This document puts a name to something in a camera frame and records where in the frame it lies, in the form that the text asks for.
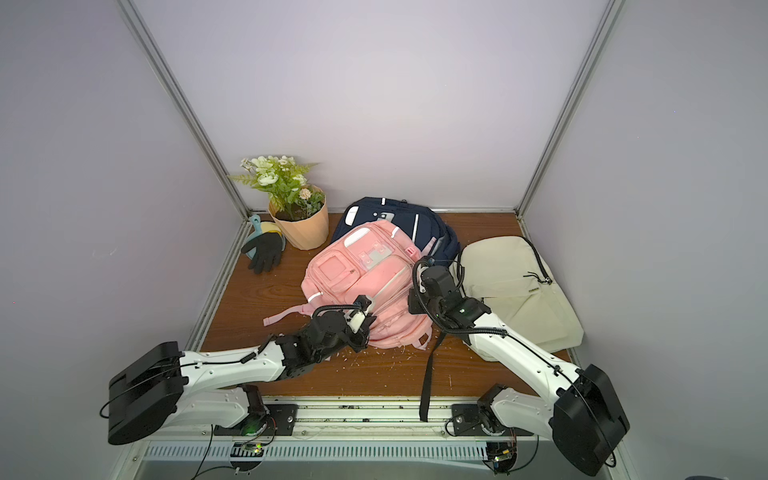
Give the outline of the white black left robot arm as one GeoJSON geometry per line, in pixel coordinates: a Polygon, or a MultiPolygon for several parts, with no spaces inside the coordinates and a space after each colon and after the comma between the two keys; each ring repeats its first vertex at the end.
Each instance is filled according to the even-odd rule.
{"type": "Polygon", "coordinates": [[[99,414],[107,441],[125,445],[169,427],[211,424],[233,428],[258,412],[245,387],[297,378],[346,348],[367,348],[375,320],[373,302],[317,308],[309,322],[259,346],[218,352],[180,350],[163,342],[116,374],[99,414]]]}

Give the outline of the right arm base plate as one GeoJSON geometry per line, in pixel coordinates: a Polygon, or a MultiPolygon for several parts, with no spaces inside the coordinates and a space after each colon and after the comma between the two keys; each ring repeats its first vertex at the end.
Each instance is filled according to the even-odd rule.
{"type": "Polygon", "coordinates": [[[447,430],[453,436],[533,436],[526,430],[503,426],[488,407],[476,403],[452,404],[447,430]]]}

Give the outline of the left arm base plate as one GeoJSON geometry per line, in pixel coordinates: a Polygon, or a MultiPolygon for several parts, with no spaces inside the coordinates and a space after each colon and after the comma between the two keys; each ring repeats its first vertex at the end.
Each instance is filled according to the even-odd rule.
{"type": "Polygon", "coordinates": [[[291,436],[297,420],[297,404],[267,404],[261,410],[249,412],[233,427],[216,426],[215,436],[257,437],[291,436]]]}

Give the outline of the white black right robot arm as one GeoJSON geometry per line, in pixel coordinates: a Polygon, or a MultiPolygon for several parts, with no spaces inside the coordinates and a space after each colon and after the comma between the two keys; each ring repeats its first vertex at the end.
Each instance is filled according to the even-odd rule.
{"type": "Polygon", "coordinates": [[[549,439],[585,475],[616,467],[616,449],[630,422],[602,369],[578,367],[546,352],[481,300],[464,295],[450,270],[432,259],[414,265],[409,302],[429,317],[442,338],[460,339],[483,360],[500,363],[532,388],[532,394],[502,385],[490,389],[478,401],[485,429],[522,429],[549,439]]]}

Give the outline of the pink backpack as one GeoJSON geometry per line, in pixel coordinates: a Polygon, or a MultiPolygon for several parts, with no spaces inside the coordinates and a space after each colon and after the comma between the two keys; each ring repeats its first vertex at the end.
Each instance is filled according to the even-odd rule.
{"type": "Polygon", "coordinates": [[[400,227],[387,220],[364,223],[309,262],[301,283],[306,302],[265,318],[263,324],[293,313],[309,316],[321,306],[350,304],[365,295],[375,316],[371,347],[424,350],[432,338],[432,320],[408,308],[412,269],[421,258],[421,250],[400,227]]]}

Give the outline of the cream canvas backpack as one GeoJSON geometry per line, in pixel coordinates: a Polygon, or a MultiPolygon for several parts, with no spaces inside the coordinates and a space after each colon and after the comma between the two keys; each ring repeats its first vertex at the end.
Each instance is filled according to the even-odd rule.
{"type": "Polygon", "coordinates": [[[470,244],[454,265],[434,261],[450,270],[464,295],[481,300],[546,352],[556,355],[582,343],[574,308],[527,238],[485,239],[470,244]]]}

